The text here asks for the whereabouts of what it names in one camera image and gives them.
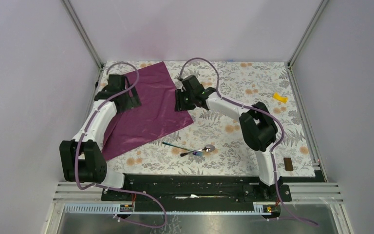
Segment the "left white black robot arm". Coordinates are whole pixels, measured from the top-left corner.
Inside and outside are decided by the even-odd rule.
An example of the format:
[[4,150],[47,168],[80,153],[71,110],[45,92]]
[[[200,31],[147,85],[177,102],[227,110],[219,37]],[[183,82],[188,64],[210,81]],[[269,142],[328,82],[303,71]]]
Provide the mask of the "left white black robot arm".
[[113,188],[119,200],[131,196],[131,186],[125,183],[123,173],[108,169],[102,149],[104,134],[114,117],[141,106],[135,85],[125,75],[109,75],[107,85],[99,91],[92,103],[91,112],[83,126],[71,140],[59,146],[64,179],[76,182],[81,189],[99,185]]

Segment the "purple cloth napkin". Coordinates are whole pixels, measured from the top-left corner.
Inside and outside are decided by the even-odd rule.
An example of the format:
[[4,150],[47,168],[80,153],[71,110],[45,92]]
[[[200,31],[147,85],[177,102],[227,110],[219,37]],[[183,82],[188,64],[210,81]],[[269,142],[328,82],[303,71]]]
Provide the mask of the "purple cloth napkin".
[[135,88],[141,106],[116,115],[104,134],[106,160],[121,156],[193,123],[187,111],[175,111],[176,86],[164,62],[139,69]]

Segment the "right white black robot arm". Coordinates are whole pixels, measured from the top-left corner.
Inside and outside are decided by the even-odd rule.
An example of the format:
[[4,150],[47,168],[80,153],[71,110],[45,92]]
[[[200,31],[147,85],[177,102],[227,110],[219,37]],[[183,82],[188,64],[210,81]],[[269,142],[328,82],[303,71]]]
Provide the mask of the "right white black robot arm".
[[261,197],[267,201],[276,198],[279,195],[279,175],[270,151],[276,141],[278,128],[266,105],[257,102],[252,106],[244,106],[228,100],[216,88],[204,88],[193,75],[179,80],[182,87],[175,91],[175,111],[200,107],[238,121],[244,142],[256,155]]

